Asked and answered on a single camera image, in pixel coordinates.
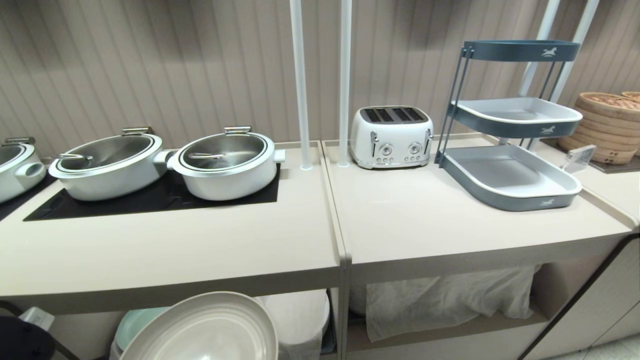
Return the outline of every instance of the white pot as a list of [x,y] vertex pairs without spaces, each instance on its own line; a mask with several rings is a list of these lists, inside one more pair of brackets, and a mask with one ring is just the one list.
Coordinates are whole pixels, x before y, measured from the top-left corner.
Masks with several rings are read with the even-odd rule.
[[166,172],[168,151],[156,135],[119,135],[57,155],[49,173],[74,199],[112,199],[144,188]]
[[0,147],[0,203],[36,186],[47,174],[35,148],[27,143]]
[[205,200],[232,200],[255,193],[276,176],[276,163],[285,161],[268,137],[251,127],[226,127],[181,148],[168,167],[184,178],[187,189]]

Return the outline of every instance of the floor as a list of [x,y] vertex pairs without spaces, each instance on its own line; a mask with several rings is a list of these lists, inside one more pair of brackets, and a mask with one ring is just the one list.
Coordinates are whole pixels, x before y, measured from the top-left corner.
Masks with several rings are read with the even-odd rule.
[[547,360],[640,360],[640,334]]

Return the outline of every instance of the white tray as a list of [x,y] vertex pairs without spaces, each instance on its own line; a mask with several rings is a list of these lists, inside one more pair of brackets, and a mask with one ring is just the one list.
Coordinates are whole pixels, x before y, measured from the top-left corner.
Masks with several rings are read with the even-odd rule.
[[444,168],[471,195],[508,211],[569,206],[580,182],[514,145],[447,149]]
[[[455,109],[452,102],[450,110]],[[582,114],[537,97],[460,100],[456,120],[485,134],[541,138],[573,133]]]

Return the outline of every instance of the toaster knob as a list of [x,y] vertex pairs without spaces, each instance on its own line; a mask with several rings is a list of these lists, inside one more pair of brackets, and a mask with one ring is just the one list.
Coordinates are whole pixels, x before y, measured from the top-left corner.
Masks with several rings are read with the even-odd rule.
[[382,147],[380,148],[380,153],[383,156],[388,156],[388,155],[391,155],[391,152],[393,152],[393,150],[394,150],[393,146],[386,143],[385,145],[382,145]]
[[409,146],[409,153],[411,155],[415,155],[422,150],[422,145],[420,143],[414,142]]

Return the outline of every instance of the white toaster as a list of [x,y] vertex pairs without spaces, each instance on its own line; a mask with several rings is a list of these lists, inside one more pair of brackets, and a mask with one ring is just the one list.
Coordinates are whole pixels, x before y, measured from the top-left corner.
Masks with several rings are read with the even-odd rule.
[[364,168],[424,166],[429,162],[433,121],[410,106],[371,106],[353,117],[349,152]]

